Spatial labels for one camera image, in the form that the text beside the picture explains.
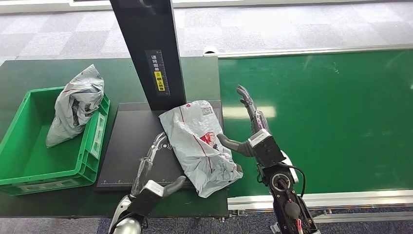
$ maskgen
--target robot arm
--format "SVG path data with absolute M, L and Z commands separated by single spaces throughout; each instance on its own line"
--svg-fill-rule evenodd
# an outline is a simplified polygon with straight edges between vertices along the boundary
M 186 179 L 183 175 L 165 187 L 148 180 L 156 152 L 168 146 L 166 134 L 160 133 L 153 141 L 146 157 L 141 159 L 131 193 L 124 196 L 117 205 L 109 234 L 141 234 L 146 217 L 159 201 L 182 188 Z
M 305 177 L 303 172 L 294 167 L 288 156 L 280 150 L 268 128 L 263 113 L 257 110 L 248 91 L 238 85 L 237 93 L 242 96 L 240 102 L 246 107 L 250 120 L 252 136 L 237 142 L 219 134 L 218 139 L 225 147 L 246 157 L 255 157 L 261 181 L 270 190 L 274 198 L 273 208 L 277 217 L 276 231 L 282 234 L 319 234 L 313 218 L 302 196 L 304 195 Z M 294 183 L 298 182 L 298 170 L 303 175 L 303 190 L 297 195 Z

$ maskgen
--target plastic mailing bag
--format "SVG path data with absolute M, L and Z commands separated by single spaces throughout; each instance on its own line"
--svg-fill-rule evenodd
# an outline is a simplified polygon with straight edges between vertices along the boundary
M 223 133 L 207 101 L 194 101 L 159 116 L 169 142 L 198 196 L 213 192 L 243 177 L 231 151 L 216 137 Z
M 46 137 L 52 147 L 83 132 L 86 123 L 103 98 L 103 78 L 94 65 L 77 74 L 63 89 L 55 103 L 55 118 Z

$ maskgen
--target green bin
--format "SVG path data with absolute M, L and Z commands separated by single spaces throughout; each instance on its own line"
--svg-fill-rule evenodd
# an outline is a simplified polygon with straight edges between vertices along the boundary
M 46 136 L 62 90 L 35 89 L 24 96 L 0 143 L 0 192 L 23 195 L 95 182 L 110 101 L 103 97 L 82 134 L 47 148 Z

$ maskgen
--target white plastic bag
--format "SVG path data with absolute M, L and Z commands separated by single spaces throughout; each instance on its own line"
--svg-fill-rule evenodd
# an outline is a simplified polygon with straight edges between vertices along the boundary
M 223 132 L 209 102 L 194 101 L 159 118 L 198 196 L 206 198 L 243 177 L 241 167 L 232 160 L 231 151 L 216 137 Z
M 55 103 L 55 118 L 46 137 L 52 147 L 83 132 L 86 123 L 99 108 L 104 82 L 94 65 L 77 74 L 63 89 Z

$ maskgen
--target green table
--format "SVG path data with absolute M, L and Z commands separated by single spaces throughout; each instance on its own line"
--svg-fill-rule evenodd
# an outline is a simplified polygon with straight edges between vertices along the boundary
M 63 86 L 92 63 L 105 79 L 105 93 L 111 99 L 108 126 L 113 125 L 118 103 L 146 101 L 129 58 L 6 61 L 0 67 L 0 140 L 28 90 Z M 181 64 L 188 100 L 220 99 L 216 58 L 182 58 Z M 106 128 L 102 155 L 111 129 Z M 204 199 L 195 191 L 178 191 L 163 200 L 151 216 L 225 216 L 226 194 L 220 190 Z M 93 186 L 17 197 L 0 194 L 0 216 L 111 217 L 124 195 L 95 192 Z
M 306 193 L 413 189 L 413 49 L 229 57 L 219 60 L 225 133 L 239 141 L 250 134 L 236 111 L 246 113 L 235 93 L 241 84 L 306 173 Z M 234 161 L 244 178 L 228 196 L 268 195 L 254 159 Z

